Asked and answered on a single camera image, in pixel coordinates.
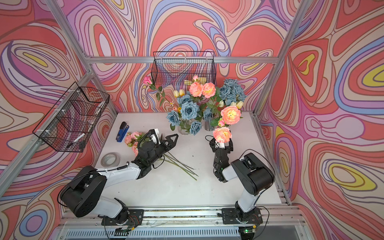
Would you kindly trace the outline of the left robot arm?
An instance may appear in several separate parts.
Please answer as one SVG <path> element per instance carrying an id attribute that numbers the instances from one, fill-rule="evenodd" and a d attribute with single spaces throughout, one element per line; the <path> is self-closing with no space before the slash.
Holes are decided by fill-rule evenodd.
<path id="1" fill-rule="evenodd" d="M 155 162 L 176 146 L 178 138 L 178 134 L 173 134 L 161 139 L 157 129 L 149 130 L 139 140 L 138 154 L 132 162 L 103 170 L 86 166 L 60 191 L 58 199 L 77 218 L 95 214 L 103 218 L 104 226 L 139 226 L 142 221 L 130 214 L 128 206 L 117 198 L 103 196 L 103 191 L 145 177 Z"/>

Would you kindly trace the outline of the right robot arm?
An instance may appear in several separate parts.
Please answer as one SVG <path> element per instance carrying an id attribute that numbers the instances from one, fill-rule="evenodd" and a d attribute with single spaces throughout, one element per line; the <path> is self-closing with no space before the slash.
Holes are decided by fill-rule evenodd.
<path id="1" fill-rule="evenodd" d="M 275 174 L 258 157 L 258 152 L 244 153 L 233 162 L 229 160 L 229 153 L 233 151 L 233 142 L 228 145 L 218 143 L 215 139 L 209 141 L 215 153 L 213 173 L 222 183 L 233 179 L 240 180 L 244 190 L 233 208 L 223 208 L 218 214 L 223 224 L 252 224 L 258 226 L 263 223 L 261 211 L 256 207 L 262 193 L 275 182 Z"/>

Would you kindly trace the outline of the pink rose bunch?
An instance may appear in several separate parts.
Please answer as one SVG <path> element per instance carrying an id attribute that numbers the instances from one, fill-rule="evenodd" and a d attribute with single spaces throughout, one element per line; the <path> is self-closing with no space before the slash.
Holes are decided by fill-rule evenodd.
<path id="1" fill-rule="evenodd" d="M 201 77 L 194 75 L 192 79 L 197 78 Z M 205 97 L 209 99 L 216 95 L 217 89 L 214 83 L 210 83 L 207 80 L 207 83 L 204 85 L 201 85 L 198 82 L 193 83 L 192 85 L 190 85 L 189 92 L 192 94 L 193 97 Z"/>
<path id="2" fill-rule="evenodd" d="M 241 118 L 242 112 L 236 106 L 223 108 L 210 122 L 210 126 L 214 128 L 215 141 L 219 144 L 228 143 L 232 138 L 230 126 L 237 124 Z"/>

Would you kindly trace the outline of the pale pink rose stem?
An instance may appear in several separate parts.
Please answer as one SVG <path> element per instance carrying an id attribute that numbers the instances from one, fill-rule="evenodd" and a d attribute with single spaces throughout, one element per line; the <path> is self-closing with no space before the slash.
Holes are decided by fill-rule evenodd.
<path id="1" fill-rule="evenodd" d="M 142 139 L 142 137 L 144 136 L 144 133 L 139 133 L 139 132 L 133 132 L 131 133 L 131 139 L 138 142 L 139 140 Z"/>

